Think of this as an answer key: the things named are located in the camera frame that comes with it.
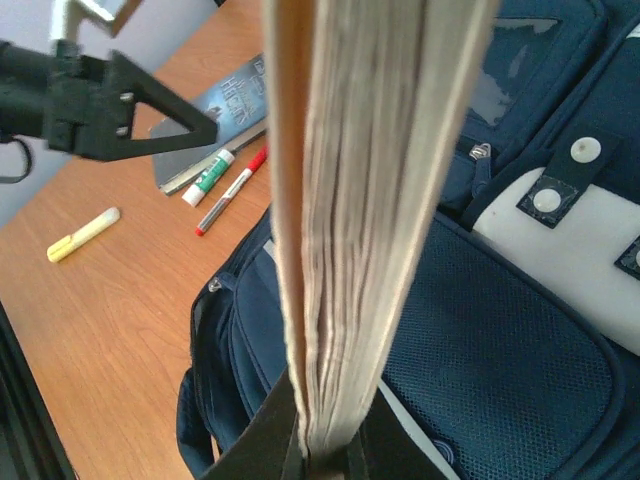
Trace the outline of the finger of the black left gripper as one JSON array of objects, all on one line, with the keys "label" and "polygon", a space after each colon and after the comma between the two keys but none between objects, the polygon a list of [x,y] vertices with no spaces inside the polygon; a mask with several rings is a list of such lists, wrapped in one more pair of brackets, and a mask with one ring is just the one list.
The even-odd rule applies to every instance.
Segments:
[{"label": "finger of the black left gripper", "polygon": [[215,120],[121,52],[97,62],[74,154],[117,161],[209,145]]}]

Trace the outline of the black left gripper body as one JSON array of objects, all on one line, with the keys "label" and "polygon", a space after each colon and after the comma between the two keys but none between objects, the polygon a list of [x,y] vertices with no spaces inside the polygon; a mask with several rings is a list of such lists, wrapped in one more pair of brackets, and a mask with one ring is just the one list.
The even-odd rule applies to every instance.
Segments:
[{"label": "black left gripper body", "polygon": [[52,55],[1,42],[1,142],[41,139],[51,150],[106,160],[108,129],[97,102],[107,62],[62,41]]}]

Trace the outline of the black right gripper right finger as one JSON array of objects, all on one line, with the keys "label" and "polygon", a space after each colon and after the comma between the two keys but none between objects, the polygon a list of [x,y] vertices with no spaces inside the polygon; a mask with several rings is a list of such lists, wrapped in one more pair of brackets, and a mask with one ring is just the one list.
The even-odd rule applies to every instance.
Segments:
[{"label": "black right gripper right finger", "polygon": [[368,415],[346,448],[346,479],[458,479],[385,383],[378,385]]}]

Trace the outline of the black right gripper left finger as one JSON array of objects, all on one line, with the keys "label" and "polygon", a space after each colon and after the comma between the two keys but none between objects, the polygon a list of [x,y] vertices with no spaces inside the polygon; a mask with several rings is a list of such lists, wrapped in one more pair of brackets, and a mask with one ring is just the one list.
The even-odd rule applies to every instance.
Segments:
[{"label": "black right gripper left finger", "polygon": [[233,447],[202,475],[205,480],[303,480],[306,461],[298,441],[298,412],[284,372]]}]

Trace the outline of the dark blue Wuthering Heights book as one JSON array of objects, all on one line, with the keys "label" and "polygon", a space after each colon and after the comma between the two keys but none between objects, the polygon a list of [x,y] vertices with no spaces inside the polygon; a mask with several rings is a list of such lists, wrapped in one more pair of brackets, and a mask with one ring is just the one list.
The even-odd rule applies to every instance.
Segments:
[{"label": "dark blue Wuthering Heights book", "polygon": [[218,151],[238,150],[264,133],[267,94],[263,55],[256,55],[220,80],[193,104],[216,122],[217,137],[204,146],[152,156],[156,186],[166,195],[195,180]]}]

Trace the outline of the navy blue student backpack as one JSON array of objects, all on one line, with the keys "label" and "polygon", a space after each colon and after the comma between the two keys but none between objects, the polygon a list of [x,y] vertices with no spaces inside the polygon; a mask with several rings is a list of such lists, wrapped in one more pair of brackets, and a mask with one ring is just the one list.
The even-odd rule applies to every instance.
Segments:
[{"label": "navy blue student backpack", "polygon": [[[495,2],[378,385],[458,479],[635,479],[639,5]],[[194,301],[191,359],[203,479],[289,374],[271,206]]]}]

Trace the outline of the orange treehouse paperback book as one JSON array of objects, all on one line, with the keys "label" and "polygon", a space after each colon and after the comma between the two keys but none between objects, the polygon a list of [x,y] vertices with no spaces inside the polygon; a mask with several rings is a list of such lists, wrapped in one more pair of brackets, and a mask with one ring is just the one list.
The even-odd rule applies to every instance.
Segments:
[{"label": "orange treehouse paperback book", "polygon": [[267,1],[271,221],[303,455],[372,404],[495,1]]}]

